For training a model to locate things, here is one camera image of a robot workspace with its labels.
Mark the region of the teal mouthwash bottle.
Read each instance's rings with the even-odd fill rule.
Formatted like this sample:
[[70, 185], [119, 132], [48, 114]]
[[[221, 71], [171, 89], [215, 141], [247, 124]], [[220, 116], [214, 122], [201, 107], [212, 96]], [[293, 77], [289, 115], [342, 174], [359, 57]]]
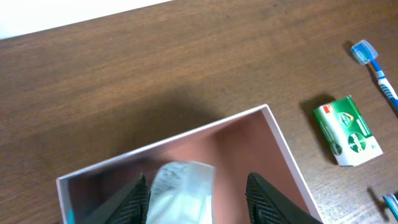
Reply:
[[67, 224], [75, 224], [74, 212], [69, 210]]

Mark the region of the green soap box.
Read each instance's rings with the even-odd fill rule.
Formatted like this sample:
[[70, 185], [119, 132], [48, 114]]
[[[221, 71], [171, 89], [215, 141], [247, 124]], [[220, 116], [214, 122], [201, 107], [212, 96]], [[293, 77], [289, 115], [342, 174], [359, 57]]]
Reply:
[[358, 166], [383, 154], [351, 96], [321, 105], [313, 114], [339, 166]]

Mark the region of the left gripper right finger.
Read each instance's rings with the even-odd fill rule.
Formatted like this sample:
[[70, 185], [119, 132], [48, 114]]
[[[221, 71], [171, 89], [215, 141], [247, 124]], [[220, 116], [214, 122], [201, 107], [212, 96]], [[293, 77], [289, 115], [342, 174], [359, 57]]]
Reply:
[[246, 200], [251, 224], [321, 223], [256, 172], [248, 174]]

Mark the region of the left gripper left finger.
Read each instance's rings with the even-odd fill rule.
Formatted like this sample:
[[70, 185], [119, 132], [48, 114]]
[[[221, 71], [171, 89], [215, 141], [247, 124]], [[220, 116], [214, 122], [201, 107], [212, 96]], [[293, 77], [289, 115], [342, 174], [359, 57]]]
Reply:
[[150, 190], [147, 178], [141, 174], [138, 179], [128, 182], [96, 210], [82, 219], [81, 223], [145, 223], [149, 199]]

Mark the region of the clear spray bottle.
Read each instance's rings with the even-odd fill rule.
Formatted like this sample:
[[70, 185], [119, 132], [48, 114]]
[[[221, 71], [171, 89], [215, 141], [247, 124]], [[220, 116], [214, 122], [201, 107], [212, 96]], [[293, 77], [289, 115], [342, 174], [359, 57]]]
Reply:
[[147, 224], [212, 224], [215, 168], [201, 162], [170, 162], [156, 174]]

